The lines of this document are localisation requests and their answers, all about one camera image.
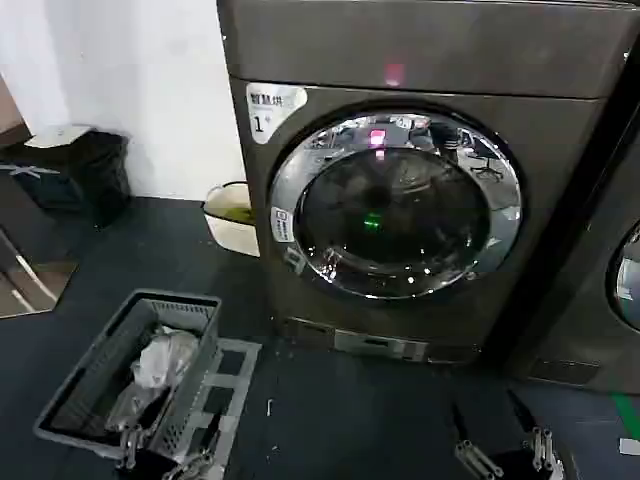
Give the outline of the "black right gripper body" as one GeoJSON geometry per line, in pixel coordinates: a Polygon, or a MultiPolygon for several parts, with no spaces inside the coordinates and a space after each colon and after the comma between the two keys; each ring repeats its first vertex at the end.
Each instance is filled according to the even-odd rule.
{"type": "Polygon", "coordinates": [[[542,467],[536,470],[533,466],[533,453],[529,450],[510,450],[492,454],[489,458],[503,472],[500,479],[505,480],[550,480],[564,479],[564,468],[562,465],[553,471],[542,467]]]}

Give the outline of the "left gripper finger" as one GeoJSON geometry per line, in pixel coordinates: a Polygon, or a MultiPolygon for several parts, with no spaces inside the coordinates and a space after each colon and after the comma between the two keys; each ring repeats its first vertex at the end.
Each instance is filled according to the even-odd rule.
{"type": "Polygon", "coordinates": [[[140,451],[148,448],[161,423],[170,390],[158,390],[151,394],[151,400],[138,405],[133,419],[122,429],[119,469],[135,469],[142,463],[138,459],[140,451]]]}
{"type": "Polygon", "coordinates": [[[222,413],[213,415],[209,426],[202,436],[199,448],[181,464],[168,472],[169,480],[198,479],[214,461],[214,451],[220,436],[222,413]]]}

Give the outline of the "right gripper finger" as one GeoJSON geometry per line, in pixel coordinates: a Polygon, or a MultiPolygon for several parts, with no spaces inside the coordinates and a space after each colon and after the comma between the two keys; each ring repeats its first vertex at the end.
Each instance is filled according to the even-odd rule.
{"type": "Polygon", "coordinates": [[[524,470],[528,474],[553,474],[556,460],[552,432],[538,424],[532,411],[513,390],[508,390],[507,395],[521,428],[528,435],[522,447],[526,460],[524,470]]]}
{"type": "Polygon", "coordinates": [[[504,470],[468,438],[468,430],[458,404],[451,402],[451,414],[457,437],[454,453],[474,478],[503,478],[504,470]]]}

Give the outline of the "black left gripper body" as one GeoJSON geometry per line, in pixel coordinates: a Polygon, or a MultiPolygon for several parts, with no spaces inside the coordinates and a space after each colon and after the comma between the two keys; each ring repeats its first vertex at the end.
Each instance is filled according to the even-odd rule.
{"type": "Polygon", "coordinates": [[[161,480],[176,466],[176,461],[150,450],[139,450],[130,478],[135,480],[161,480]]]}

